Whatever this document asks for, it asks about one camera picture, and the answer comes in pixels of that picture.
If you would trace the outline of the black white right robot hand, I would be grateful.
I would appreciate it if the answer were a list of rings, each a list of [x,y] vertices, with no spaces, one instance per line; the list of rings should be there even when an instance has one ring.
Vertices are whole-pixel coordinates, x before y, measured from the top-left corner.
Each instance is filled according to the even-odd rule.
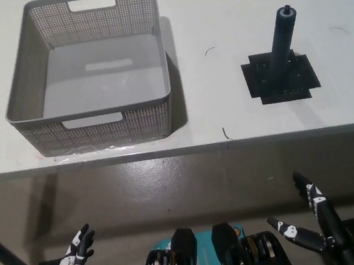
[[[354,245],[338,213],[314,182],[294,171],[293,181],[299,196],[308,203],[319,224],[320,233],[269,217],[267,222],[301,248],[327,253],[336,265],[354,265]]]

